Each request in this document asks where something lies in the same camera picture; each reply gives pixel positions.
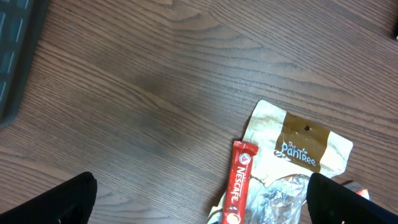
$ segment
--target keyboard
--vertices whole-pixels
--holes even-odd
[[[49,0],[0,0],[0,126],[18,114]]]

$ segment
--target snack bag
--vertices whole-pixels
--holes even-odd
[[[342,174],[353,143],[319,124],[261,100],[243,137],[259,147],[253,157],[245,224],[296,224],[313,172]],[[221,222],[224,196],[207,224]]]

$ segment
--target red wrapper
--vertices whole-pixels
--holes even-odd
[[[250,181],[252,157],[259,148],[247,142],[235,141],[232,164],[221,224],[243,224]]]

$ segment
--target brown label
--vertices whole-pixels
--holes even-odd
[[[320,172],[330,131],[306,119],[286,114],[274,155],[298,166]]]

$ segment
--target wood grain surface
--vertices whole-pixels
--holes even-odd
[[[261,99],[352,140],[335,180],[398,213],[397,21],[393,0],[51,0],[0,213],[90,171],[92,223],[204,223]]]

